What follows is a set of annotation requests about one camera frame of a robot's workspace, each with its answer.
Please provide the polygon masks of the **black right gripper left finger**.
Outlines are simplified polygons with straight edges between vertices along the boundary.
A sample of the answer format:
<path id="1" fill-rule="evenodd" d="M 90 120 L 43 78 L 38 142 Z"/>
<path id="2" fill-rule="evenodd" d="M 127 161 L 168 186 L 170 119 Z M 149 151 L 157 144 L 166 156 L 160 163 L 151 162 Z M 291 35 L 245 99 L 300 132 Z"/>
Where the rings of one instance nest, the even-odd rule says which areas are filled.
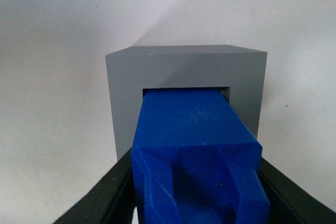
<path id="1" fill-rule="evenodd" d="M 127 152 L 55 223 L 131 223 L 135 207 L 131 155 Z"/>

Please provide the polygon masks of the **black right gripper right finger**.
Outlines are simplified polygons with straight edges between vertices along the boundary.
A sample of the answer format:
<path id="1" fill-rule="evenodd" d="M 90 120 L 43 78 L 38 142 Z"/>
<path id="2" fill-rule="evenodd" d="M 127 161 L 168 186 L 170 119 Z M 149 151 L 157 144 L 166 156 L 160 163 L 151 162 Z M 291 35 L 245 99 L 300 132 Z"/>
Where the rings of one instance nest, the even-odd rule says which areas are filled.
<path id="1" fill-rule="evenodd" d="M 262 159 L 258 175 L 270 202 L 268 223 L 335 223 L 335 212 Z"/>

